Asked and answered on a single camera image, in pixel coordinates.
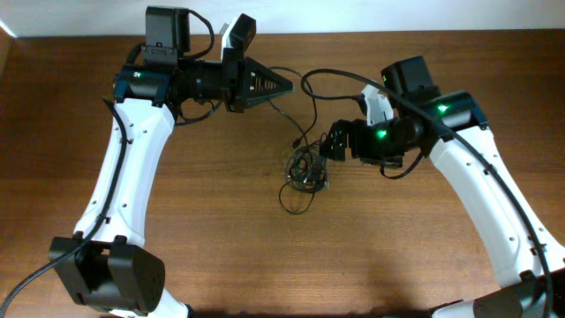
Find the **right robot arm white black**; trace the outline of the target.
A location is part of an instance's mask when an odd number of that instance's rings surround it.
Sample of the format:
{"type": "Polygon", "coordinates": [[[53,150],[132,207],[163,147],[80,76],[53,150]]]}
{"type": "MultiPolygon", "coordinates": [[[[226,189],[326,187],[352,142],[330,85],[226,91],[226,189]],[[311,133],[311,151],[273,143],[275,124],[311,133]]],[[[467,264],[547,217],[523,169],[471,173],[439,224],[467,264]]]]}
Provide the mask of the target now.
{"type": "Polygon", "coordinates": [[[501,159],[481,108],[464,91],[441,93],[423,57],[397,61],[368,83],[364,118],[332,124],[321,154],[347,151],[381,169],[419,149],[456,192],[486,247],[500,289],[416,312],[420,317],[562,317],[564,247],[540,222],[501,159]]]}

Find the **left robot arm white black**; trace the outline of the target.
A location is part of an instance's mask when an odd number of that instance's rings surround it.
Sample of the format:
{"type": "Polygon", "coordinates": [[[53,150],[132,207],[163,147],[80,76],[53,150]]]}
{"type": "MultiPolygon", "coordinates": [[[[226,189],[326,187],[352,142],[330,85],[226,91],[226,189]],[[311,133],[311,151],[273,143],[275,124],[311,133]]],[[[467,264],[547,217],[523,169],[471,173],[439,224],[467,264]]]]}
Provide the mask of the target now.
{"type": "Polygon", "coordinates": [[[235,17],[223,32],[221,58],[190,51],[184,8],[150,6],[146,39],[113,83],[113,129],[100,175],[69,238],[56,237],[49,258],[72,300],[120,317],[190,317],[165,288],[165,266],[145,245],[147,204],[164,146],[189,125],[182,103],[211,102],[241,113],[292,91],[292,83],[248,57],[256,22],[235,17]]]}

